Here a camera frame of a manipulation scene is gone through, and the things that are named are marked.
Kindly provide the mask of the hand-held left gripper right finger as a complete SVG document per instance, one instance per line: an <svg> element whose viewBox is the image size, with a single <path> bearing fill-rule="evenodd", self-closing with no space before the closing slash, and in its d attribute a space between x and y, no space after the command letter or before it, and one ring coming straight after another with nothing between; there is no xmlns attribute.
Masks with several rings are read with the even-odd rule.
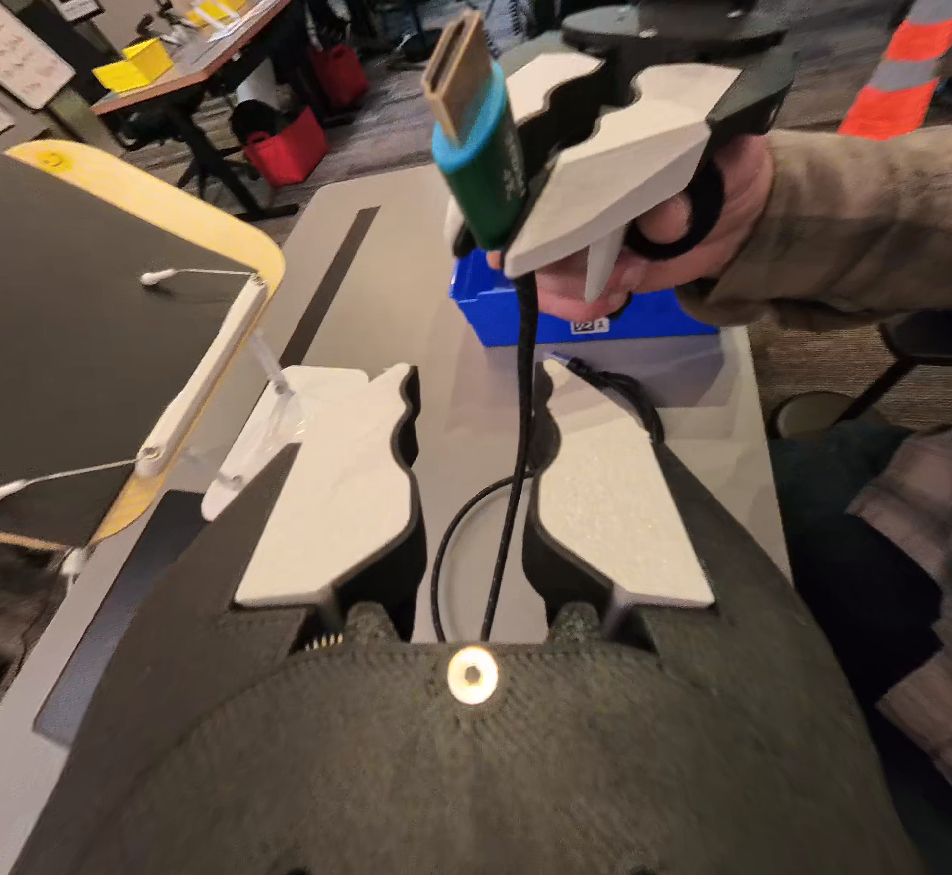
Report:
<svg viewBox="0 0 952 875"><path fill-rule="evenodd" d="M538 364L535 385L522 568L548 618L589 604L617 636L644 607L714 607L661 468L659 418L568 360Z"/></svg>

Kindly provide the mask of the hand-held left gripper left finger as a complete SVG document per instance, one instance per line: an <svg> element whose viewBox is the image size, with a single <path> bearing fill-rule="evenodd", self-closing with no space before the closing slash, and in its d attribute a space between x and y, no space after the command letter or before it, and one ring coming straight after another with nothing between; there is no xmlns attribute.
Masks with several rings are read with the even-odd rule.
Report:
<svg viewBox="0 0 952 875"><path fill-rule="evenodd" d="M234 602L308 607L324 631L351 608L384 607L409 641L427 564L419 453L419 371L398 363L317 417L296 447Z"/></svg>

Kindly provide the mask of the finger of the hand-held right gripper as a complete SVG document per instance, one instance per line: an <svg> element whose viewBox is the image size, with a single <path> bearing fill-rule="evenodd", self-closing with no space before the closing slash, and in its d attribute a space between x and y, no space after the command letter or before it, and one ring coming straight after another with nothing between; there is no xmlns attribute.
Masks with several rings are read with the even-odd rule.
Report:
<svg viewBox="0 0 952 875"><path fill-rule="evenodd" d="M506 250L506 277L515 281L585 251L585 299L597 300L627 226L686 189L711 136L708 113L740 75L739 68L707 63L642 71L637 99L603 115L586 141L550 165Z"/></svg>
<svg viewBox="0 0 952 875"><path fill-rule="evenodd" d="M610 65L576 51L543 53L505 77L495 62L462 143L445 138L445 236L455 258L506 250L541 198L555 162L593 133Z"/></svg>

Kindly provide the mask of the blue storage bin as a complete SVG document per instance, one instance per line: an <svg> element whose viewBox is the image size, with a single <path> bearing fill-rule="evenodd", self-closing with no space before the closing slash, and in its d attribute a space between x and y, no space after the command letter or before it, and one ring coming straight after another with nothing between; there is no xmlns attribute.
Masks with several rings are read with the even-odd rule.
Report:
<svg viewBox="0 0 952 875"><path fill-rule="evenodd" d="M517 345L519 307L512 282L486 262L482 250L457 261L449 286L455 301L486 347ZM541 312L537 342L543 345L714 335L712 326L688 316L673 290L635 296L625 310L596 321L565 321Z"/></svg>

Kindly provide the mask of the person's right hand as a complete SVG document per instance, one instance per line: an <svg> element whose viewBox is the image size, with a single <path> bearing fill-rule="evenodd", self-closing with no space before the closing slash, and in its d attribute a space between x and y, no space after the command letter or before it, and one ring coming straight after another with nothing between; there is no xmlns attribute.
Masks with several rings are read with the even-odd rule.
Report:
<svg viewBox="0 0 952 875"><path fill-rule="evenodd" d="M717 279L743 248L764 213L774 176L767 137L744 136L715 153L724 182L720 218L708 237L684 256L649 262L622 250L601 296L585 298L588 253L581 251L536 272L539 309L565 321L594 321L622 307L629 295Z"/></svg>

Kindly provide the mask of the person's dark clothing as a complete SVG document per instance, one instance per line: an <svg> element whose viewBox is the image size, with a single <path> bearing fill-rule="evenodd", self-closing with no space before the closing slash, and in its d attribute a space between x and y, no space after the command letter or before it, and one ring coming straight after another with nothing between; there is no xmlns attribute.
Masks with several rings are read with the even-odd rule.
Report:
<svg viewBox="0 0 952 875"><path fill-rule="evenodd" d="M939 650L941 588L848 511L901 446L919 438L926 434L847 421L817 440L771 440L769 454L794 584L862 709L907 833L931 873L950 873L950 785L876 708Z"/></svg>

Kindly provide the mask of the red bag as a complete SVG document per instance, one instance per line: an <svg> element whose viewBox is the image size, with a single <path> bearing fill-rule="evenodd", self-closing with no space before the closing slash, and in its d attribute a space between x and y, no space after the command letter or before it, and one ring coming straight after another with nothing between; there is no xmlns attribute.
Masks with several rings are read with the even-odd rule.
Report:
<svg viewBox="0 0 952 875"><path fill-rule="evenodd" d="M346 43L330 48L311 47L308 55L313 72L336 109L358 106L369 91L369 82L356 51Z"/></svg>
<svg viewBox="0 0 952 875"><path fill-rule="evenodd" d="M330 145L311 107L275 135L254 132L243 143L246 159L275 190L302 184L324 160Z"/></svg>

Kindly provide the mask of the grey divider panel tan edge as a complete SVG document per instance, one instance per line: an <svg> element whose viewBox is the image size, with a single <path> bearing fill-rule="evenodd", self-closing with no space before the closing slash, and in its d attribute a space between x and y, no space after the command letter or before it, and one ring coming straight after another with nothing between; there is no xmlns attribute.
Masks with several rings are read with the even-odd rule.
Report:
<svg viewBox="0 0 952 875"><path fill-rule="evenodd" d="M41 140L2 154L1 470L16 479L134 459L183 387L246 278L268 300L286 273L262 230L83 143ZM135 465L31 486L1 504L2 543L87 548L152 506L242 346L170 466Z"/></svg>

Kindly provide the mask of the black office chair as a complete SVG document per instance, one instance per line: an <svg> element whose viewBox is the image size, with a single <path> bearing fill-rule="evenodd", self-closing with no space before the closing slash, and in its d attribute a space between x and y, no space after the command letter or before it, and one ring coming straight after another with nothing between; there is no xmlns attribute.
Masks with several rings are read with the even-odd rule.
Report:
<svg viewBox="0 0 952 875"><path fill-rule="evenodd" d="M950 368L951 310L921 310L885 321L879 333L894 363L835 421L857 420L918 367Z"/></svg>

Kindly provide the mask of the long wooden workbench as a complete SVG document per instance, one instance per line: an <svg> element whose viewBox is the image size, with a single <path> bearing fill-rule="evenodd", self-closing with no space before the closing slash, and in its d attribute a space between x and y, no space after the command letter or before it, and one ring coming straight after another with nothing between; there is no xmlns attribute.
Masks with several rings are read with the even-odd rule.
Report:
<svg viewBox="0 0 952 875"><path fill-rule="evenodd" d="M250 67L250 57L244 51L264 39L268 28L277 24L280 16L298 0L253 0L250 9L239 19L237 26L224 35L200 35L189 41L173 56L173 68L156 81L124 93L104 96L91 106L98 116L125 110L164 96L177 93L211 81L217 73L235 64Z"/></svg>

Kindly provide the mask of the white handwritten board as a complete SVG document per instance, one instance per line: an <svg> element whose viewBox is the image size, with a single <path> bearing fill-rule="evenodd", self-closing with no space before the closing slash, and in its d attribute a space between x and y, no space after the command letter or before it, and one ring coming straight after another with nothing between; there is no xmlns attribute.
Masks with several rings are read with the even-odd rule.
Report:
<svg viewBox="0 0 952 875"><path fill-rule="evenodd" d="M75 78L75 69L1 5L1 87L33 112Z"/></svg>

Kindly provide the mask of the white bracket bar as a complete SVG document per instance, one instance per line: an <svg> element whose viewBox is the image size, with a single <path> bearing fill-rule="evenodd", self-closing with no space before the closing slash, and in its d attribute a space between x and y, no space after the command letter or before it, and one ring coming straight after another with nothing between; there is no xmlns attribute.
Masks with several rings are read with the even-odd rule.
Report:
<svg viewBox="0 0 952 875"><path fill-rule="evenodd" d="M246 280L197 366L139 449L135 475L142 480L156 478L170 466L232 357L246 336L254 331L268 300L267 283L257 273L224 270L193 270L192 273L242 276Z"/></svg>

